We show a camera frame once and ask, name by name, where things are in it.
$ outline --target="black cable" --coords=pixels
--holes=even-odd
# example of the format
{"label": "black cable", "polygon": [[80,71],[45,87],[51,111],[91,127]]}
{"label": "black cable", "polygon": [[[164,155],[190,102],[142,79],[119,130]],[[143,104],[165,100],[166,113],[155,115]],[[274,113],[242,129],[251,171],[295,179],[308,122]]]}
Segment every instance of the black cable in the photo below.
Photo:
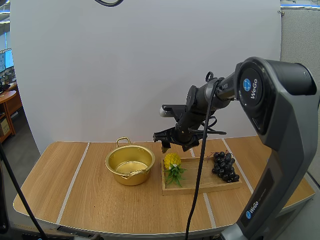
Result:
{"label": "black cable", "polygon": [[215,120],[214,120],[213,123],[211,123],[211,124],[208,126],[208,129],[212,128],[212,127],[213,127],[214,125],[216,125],[216,123],[218,122],[218,119],[217,119],[215,116],[211,116],[211,117],[210,117],[210,120],[211,120],[211,119],[215,119]]}
{"label": "black cable", "polygon": [[206,82],[209,82],[210,79],[213,79],[214,78],[214,73],[212,71],[208,72],[205,76],[205,81]]}
{"label": "black cable", "polygon": [[208,109],[206,111],[206,117],[205,117],[205,122],[204,122],[204,130],[203,130],[203,137],[202,137],[202,145],[201,145],[201,153],[200,153],[200,161],[199,161],[198,173],[196,175],[196,182],[195,182],[195,190],[194,190],[194,196],[193,196],[193,201],[192,201],[192,207],[191,207],[191,210],[190,210],[188,221],[186,222],[185,240],[188,240],[190,222],[191,222],[192,215],[194,214],[196,203],[197,203],[199,185],[200,185],[200,178],[201,178],[201,172],[202,172],[202,166],[203,166],[204,158],[205,158],[205,148],[206,148],[206,140],[207,140],[207,131],[208,131],[209,119],[210,119],[210,115],[211,115],[211,105],[212,105],[212,100],[214,98],[216,87],[217,87],[218,83],[219,83],[219,81],[216,81],[214,83],[214,85],[213,85],[212,92],[211,92],[211,95],[210,95],[210,101],[209,101],[209,104],[208,104]]}
{"label": "black cable", "polygon": [[16,177],[15,177],[15,175],[14,175],[14,172],[13,172],[12,169],[11,169],[11,166],[10,166],[10,164],[9,164],[9,162],[8,162],[7,156],[6,156],[6,154],[5,154],[5,151],[4,151],[1,143],[0,143],[0,156],[1,156],[2,160],[3,160],[3,163],[4,163],[4,165],[5,165],[6,170],[7,170],[8,173],[9,173],[9,176],[10,176],[10,178],[11,178],[11,181],[12,181],[12,183],[13,183],[13,185],[14,185],[14,187],[15,187],[15,189],[16,189],[16,191],[17,191],[17,193],[18,193],[18,195],[19,195],[19,197],[20,197],[20,199],[21,199],[21,202],[23,203],[23,206],[25,207],[26,212],[29,214],[29,216],[30,216],[33,224],[34,224],[35,227],[38,229],[38,231],[39,231],[42,239],[43,239],[43,240],[48,240],[47,235],[45,234],[45,232],[43,231],[43,229],[41,228],[41,226],[40,226],[39,223],[37,222],[37,219],[35,218],[34,214],[32,213],[32,211],[31,211],[31,209],[30,209],[30,207],[29,207],[29,205],[28,205],[28,203],[27,203],[27,200],[26,200],[24,194],[22,193],[22,191],[21,191],[21,189],[20,189],[20,187],[19,187],[19,184],[18,184],[18,182],[17,182],[17,179],[16,179]]}
{"label": "black cable", "polygon": [[[194,130],[194,129],[191,129],[191,128],[188,128],[189,132],[190,133],[196,133],[196,134],[202,134],[204,132],[204,130]],[[216,130],[213,130],[211,128],[207,128],[207,134],[219,134],[219,135],[226,135],[227,133],[225,131],[216,131]]]}
{"label": "black cable", "polygon": [[105,2],[105,1],[102,1],[102,0],[95,0],[98,4],[101,4],[103,6],[106,6],[106,7],[116,7],[118,6],[119,4],[121,4],[124,0],[118,0],[116,2],[113,2],[113,3],[110,3],[110,2]]}

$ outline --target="pot rim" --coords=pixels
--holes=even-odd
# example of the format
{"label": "pot rim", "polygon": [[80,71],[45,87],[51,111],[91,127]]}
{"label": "pot rim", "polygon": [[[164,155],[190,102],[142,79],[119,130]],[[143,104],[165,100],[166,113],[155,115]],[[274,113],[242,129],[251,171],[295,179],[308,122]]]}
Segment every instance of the pot rim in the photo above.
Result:
{"label": "pot rim", "polygon": [[105,157],[105,165],[113,174],[116,174],[116,175],[119,175],[119,176],[129,176],[130,175],[130,173],[121,173],[121,172],[115,171],[113,168],[111,168],[110,165],[109,165],[109,158],[114,152],[116,152],[118,150],[121,150],[121,149],[124,149],[124,148],[132,148],[132,147],[144,149],[151,155],[151,164],[145,170],[148,172],[152,168],[152,166],[154,165],[155,160],[156,160],[155,154],[149,148],[147,148],[145,146],[140,146],[140,145],[135,145],[135,144],[128,144],[128,145],[116,147],[111,152],[109,152],[108,155]]}

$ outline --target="metal pot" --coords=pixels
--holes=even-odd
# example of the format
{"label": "metal pot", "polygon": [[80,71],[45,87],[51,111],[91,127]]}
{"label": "metal pot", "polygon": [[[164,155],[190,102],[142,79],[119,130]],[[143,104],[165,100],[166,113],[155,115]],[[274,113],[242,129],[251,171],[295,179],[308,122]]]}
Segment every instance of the metal pot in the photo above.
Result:
{"label": "metal pot", "polygon": [[[128,145],[119,146],[119,141],[126,139]],[[123,185],[142,184],[149,177],[155,163],[155,154],[145,146],[133,145],[126,136],[116,141],[116,149],[105,158],[106,167],[112,172],[115,180]]]}

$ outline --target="yellow pineapple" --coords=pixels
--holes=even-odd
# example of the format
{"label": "yellow pineapple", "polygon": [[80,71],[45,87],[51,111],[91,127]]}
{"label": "yellow pineapple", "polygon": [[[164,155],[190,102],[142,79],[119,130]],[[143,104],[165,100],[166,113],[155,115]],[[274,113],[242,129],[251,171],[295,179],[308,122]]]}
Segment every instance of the yellow pineapple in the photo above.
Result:
{"label": "yellow pineapple", "polygon": [[182,179],[181,174],[186,169],[181,168],[181,158],[176,153],[168,153],[163,160],[166,170],[166,183],[169,185],[175,182],[178,186],[182,187],[180,181]]}
{"label": "yellow pineapple", "polygon": [[177,153],[168,153],[164,157],[164,167],[168,170],[171,169],[170,164],[172,164],[174,167],[181,164],[181,158]]}

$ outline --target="blue circular logo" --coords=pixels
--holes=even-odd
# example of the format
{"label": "blue circular logo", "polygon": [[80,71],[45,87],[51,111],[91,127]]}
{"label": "blue circular logo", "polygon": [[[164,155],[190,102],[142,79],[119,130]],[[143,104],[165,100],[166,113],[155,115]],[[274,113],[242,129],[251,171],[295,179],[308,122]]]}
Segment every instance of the blue circular logo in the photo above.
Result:
{"label": "blue circular logo", "polygon": [[243,81],[243,88],[246,92],[249,92],[251,89],[251,82],[248,78]]}
{"label": "blue circular logo", "polygon": [[246,215],[246,218],[247,218],[247,219],[250,219],[250,218],[251,218],[251,213],[250,213],[249,211],[246,211],[245,215]]}

